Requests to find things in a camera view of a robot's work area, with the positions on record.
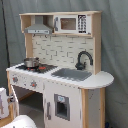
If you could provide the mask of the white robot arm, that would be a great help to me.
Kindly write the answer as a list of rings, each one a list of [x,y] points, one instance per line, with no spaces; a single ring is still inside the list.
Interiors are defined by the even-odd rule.
[[[9,116],[9,102],[15,103],[15,112],[19,112],[19,103],[15,93],[6,94],[5,88],[0,88],[0,119],[4,120]],[[0,128],[37,128],[34,121],[27,115],[18,115],[10,123],[0,123]]]

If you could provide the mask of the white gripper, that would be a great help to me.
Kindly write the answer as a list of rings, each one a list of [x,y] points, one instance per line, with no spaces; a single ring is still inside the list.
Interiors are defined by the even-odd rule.
[[[12,112],[14,95],[7,95],[5,88],[0,88],[0,119],[6,118]]]

